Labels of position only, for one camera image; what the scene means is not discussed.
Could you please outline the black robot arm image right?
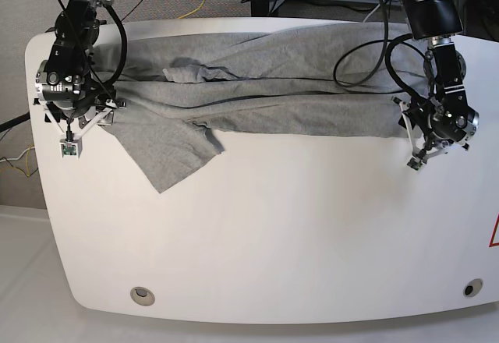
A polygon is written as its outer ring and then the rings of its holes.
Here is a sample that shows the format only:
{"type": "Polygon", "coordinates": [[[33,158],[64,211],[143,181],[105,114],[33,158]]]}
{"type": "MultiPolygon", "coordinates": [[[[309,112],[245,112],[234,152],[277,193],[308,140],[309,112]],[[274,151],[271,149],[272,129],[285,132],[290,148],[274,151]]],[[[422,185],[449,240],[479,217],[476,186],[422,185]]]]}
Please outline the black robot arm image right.
{"type": "Polygon", "coordinates": [[[408,17],[410,31],[383,42],[383,64],[390,77],[409,95],[409,101],[395,97],[401,111],[401,125],[414,143],[414,128],[423,134],[423,145],[414,146],[412,154],[421,159],[436,156],[453,145],[467,147],[479,125],[479,114],[467,101],[463,80],[465,63],[452,41],[462,32],[462,24],[453,0],[400,0],[408,17]],[[429,93],[420,96],[395,72],[391,63],[393,50],[409,39],[427,41],[424,69],[429,93]]]}

